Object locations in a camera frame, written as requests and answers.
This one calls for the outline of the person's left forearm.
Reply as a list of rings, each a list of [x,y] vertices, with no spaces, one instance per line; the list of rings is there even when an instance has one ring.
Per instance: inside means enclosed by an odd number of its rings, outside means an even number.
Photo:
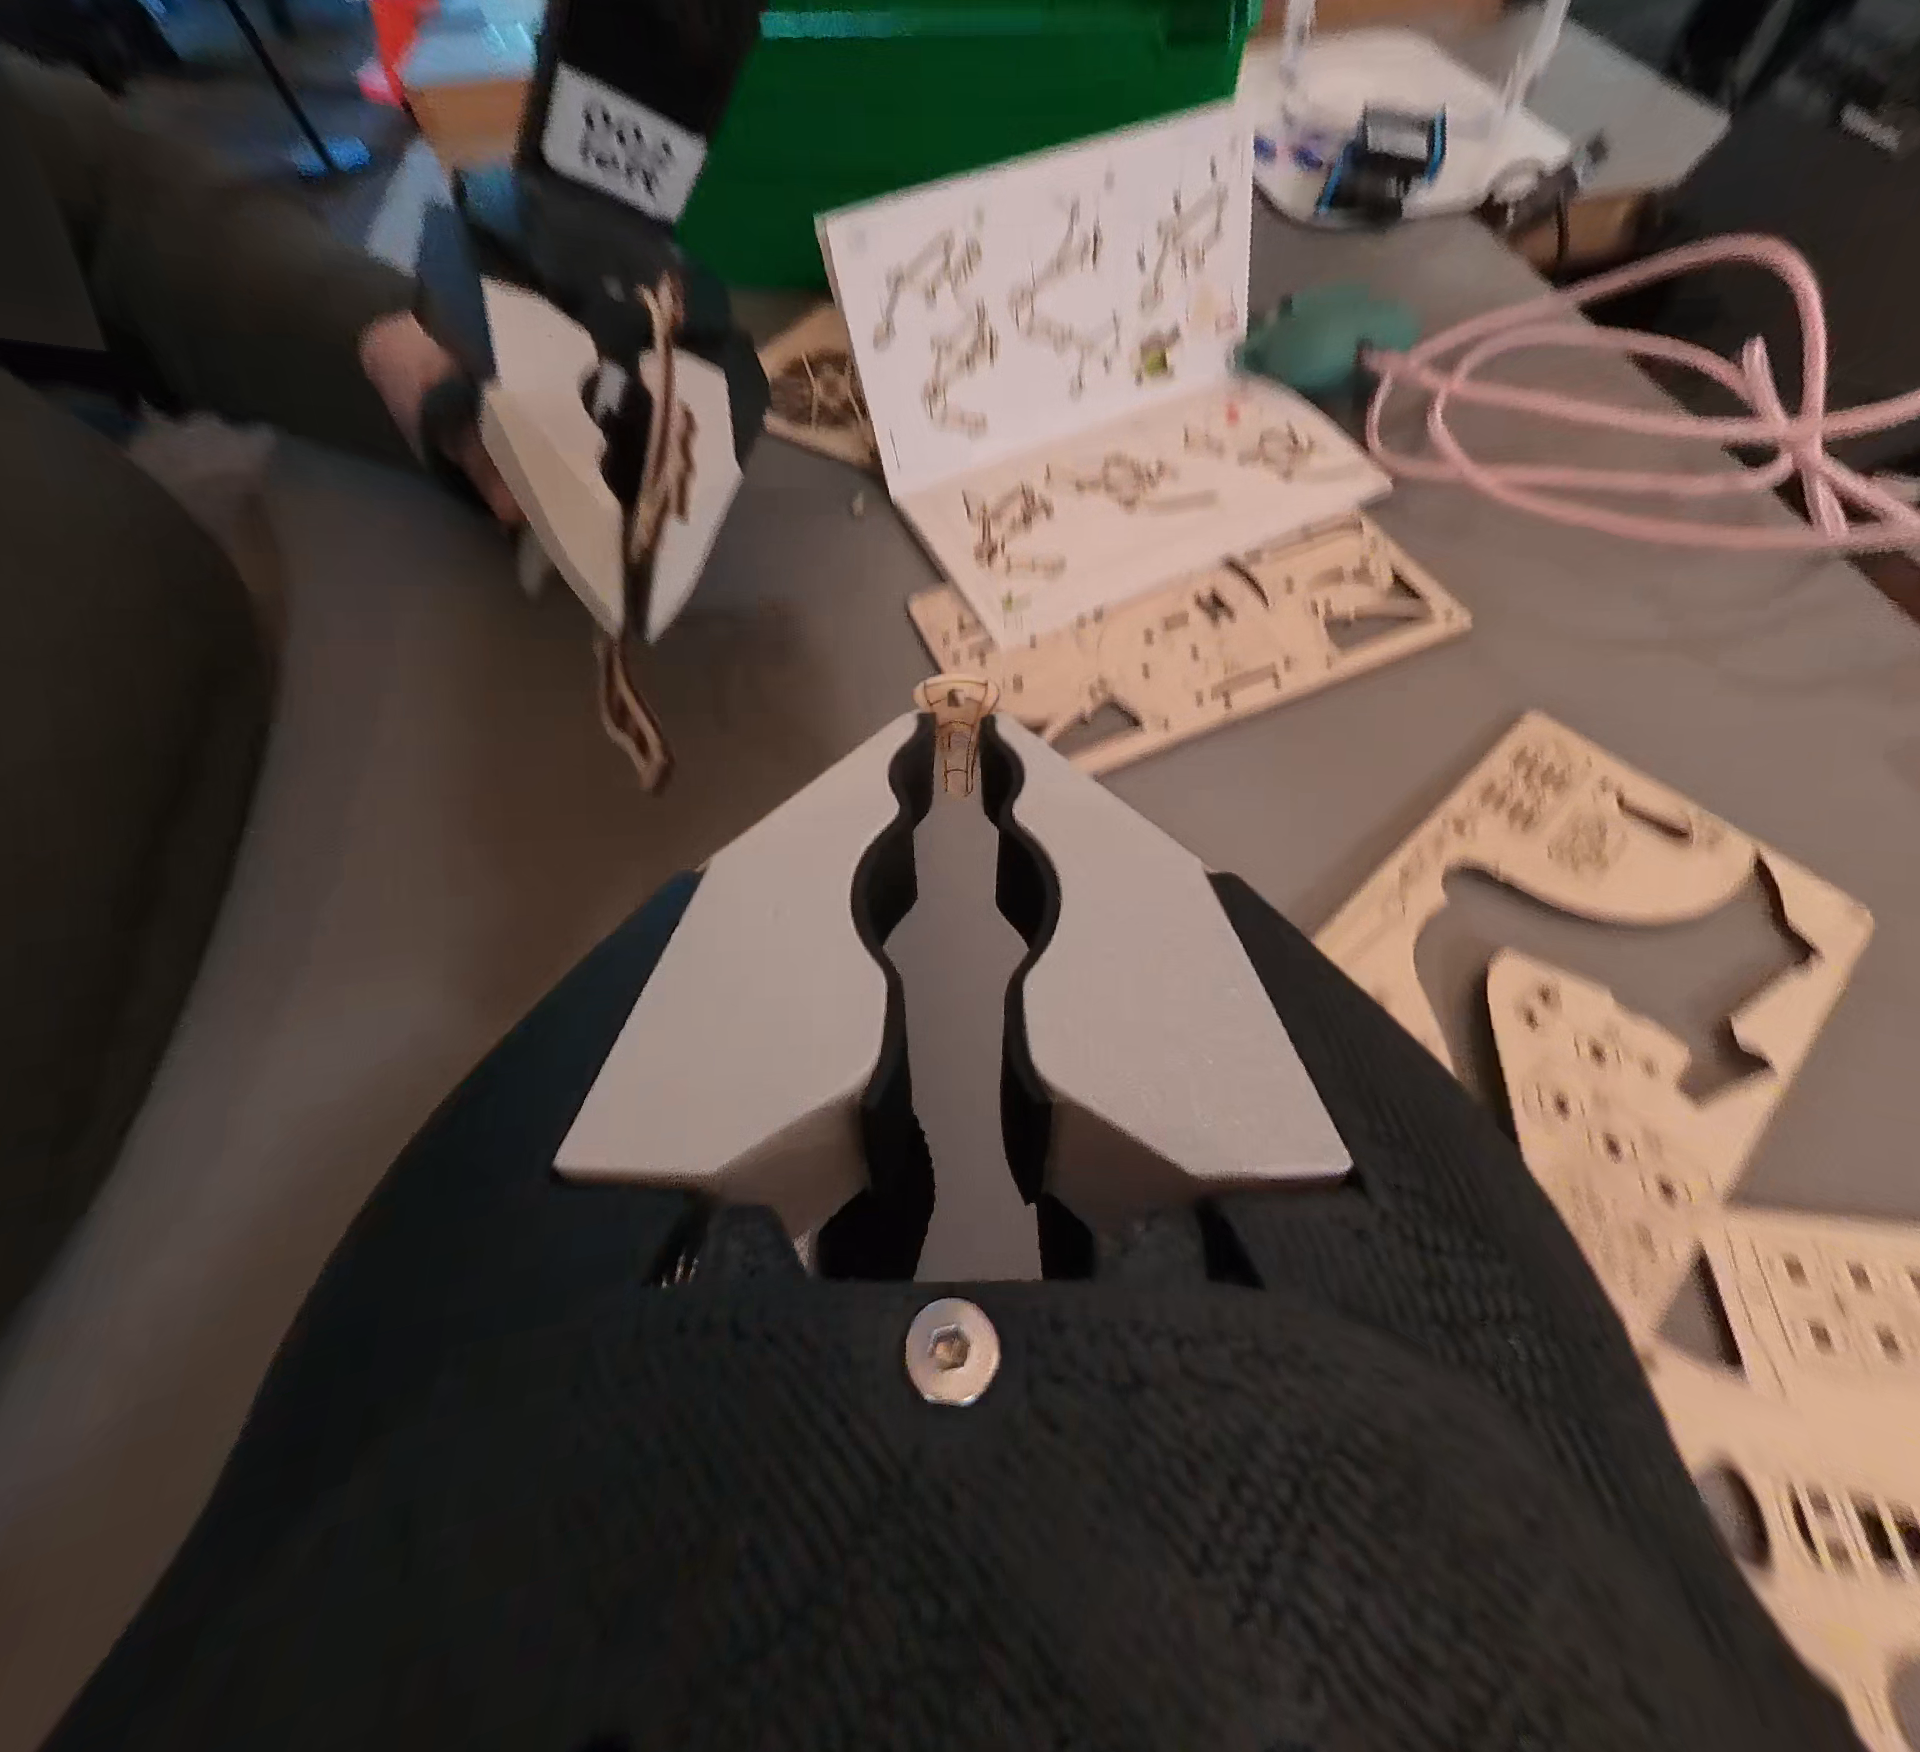
[[[100,355],[173,415],[412,458],[361,357],[369,327],[413,315],[405,272],[77,71],[7,47],[3,87],[7,369]]]

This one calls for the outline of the white stand with clear posts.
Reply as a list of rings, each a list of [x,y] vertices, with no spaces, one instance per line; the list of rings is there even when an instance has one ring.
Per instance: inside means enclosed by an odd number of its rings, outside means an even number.
[[[1254,181],[1282,215],[1324,229],[1383,229],[1410,220],[1479,215],[1516,229],[1580,191],[1594,164],[1532,108],[1572,0],[1544,0],[1500,85],[1490,85],[1433,37],[1410,29],[1324,31],[1317,0],[1288,0],[1278,55],[1243,96],[1254,123]],[[1447,111],[1449,153],[1438,181],[1406,217],[1364,226],[1317,214],[1330,165],[1366,107]]]

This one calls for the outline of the teal air blower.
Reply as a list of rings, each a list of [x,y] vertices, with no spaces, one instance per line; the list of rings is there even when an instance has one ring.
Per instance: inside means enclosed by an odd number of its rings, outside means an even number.
[[[1248,327],[1235,369],[1297,395],[1347,395],[1369,372],[1373,351],[1405,352],[1423,332],[1409,305],[1366,282],[1312,284]]]

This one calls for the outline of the green plastic crate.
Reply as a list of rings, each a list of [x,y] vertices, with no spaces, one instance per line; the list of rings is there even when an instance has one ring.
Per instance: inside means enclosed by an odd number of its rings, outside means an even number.
[[[685,250],[827,277],[817,217],[1232,94],[1263,0],[769,0]]]

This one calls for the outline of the person's left hand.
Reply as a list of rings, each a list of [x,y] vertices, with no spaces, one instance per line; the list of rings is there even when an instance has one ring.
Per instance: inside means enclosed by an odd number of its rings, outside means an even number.
[[[479,428],[481,391],[463,362],[413,315],[372,322],[359,360],[373,393],[419,464],[464,487],[508,531],[525,514]]]

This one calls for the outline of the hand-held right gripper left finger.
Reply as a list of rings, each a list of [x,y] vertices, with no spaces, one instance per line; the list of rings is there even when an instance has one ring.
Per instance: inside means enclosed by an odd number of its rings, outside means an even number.
[[[903,1280],[929,1234],[903,983],[929,715],[906,714],[709,859],[555,1171],[766,1207],[821,1269]]]

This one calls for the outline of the person's dark clothed torso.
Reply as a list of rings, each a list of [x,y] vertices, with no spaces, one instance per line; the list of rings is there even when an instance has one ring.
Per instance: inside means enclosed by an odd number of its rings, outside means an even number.
[[[120,444],[3,391],[3,1319],[106,1183],[203,970],[275,657]]]

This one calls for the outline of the black fabric item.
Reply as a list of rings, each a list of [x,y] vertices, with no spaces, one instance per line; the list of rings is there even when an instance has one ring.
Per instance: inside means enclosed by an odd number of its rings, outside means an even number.
[[[1723,233],[1774,235],[1808,260],[1826,310],[1830,406],[1916,388],[1916,155],[1890,156],[1826,113],[1770,96],[1735,115],[1679,189],[1667,227],[1674,245]],[[1786,400],[1800,403],[1802,322],[1774,274],[1728,264],[1685,275],[1655,327],[1728,359],[1762,336]]]

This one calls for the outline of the small wooden model part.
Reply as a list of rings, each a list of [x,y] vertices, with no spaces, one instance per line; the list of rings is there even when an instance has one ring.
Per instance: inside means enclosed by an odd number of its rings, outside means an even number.
[[[943,795],[973,796],[980,730],[999,697],[995,679],[969,674],[938,674],[916,686],[916,706],[933,722],[935,782]]]

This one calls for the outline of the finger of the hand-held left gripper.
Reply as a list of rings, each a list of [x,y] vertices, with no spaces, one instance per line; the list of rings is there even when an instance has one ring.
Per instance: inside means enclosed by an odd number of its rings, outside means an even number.
[[[484,277],[492,376],[481,433],[525,524],[602,630],[625,622],[628,510],[606,478],[607,436],[589,406],[596,336],[538,293]]]
[[[664,415],[659,466],[644,478],[642,633],[664,637],[685,612],[740,487],[726,372],[675,348],[642,357],[642,382]]]

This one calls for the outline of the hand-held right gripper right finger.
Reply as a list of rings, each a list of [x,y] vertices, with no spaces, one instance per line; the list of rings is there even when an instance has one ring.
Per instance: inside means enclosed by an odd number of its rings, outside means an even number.
[[[1204,860],[1010,718],[983,725],[980,804],[1022,948],[1000,1135],[1044,1277],[1087,1276],[1165,1211],[1346,1183],[1350,1149]]]

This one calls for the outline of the small black and blue device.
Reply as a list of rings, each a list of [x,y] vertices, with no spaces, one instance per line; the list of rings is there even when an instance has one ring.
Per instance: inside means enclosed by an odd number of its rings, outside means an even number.
[[[1414,195],[1438,181],[1447,153],[1444,108],[1410,113],[1366,107],[1330,165],[1317,214],[1364,226],[1395,223],[1406,217]]]

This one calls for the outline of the long wavy wooden model part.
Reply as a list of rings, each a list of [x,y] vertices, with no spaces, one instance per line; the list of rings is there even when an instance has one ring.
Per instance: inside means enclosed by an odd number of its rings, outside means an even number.
[[[617,589],[611,633],[597,640],[603,725],[633,767],[640,789],[659,792],[675,767],[668,738],[640,679],[648,642],[659,546],[669,521],[691,515],[701,423],[683,395],[680,336],[685,277],[665,270],[640,286],[652,346],[611,380],[603,362],[596,417],[603,423],[603,481],[617,506]]]

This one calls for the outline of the small wooden sheet with gear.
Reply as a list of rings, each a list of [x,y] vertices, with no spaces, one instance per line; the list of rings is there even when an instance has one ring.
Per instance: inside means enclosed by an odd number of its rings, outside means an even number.
[[[876,429],[838,305],[826,301],[787,325],[758,346],[758,362],[770,438],[880,476]]]

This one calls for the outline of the open instruction booklet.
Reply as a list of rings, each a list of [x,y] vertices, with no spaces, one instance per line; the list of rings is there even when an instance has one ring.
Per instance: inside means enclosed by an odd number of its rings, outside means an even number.
[[[1237,366],[1253,156],[1225,101],[819,215],[887,491],[996,642],[1390,491]]]

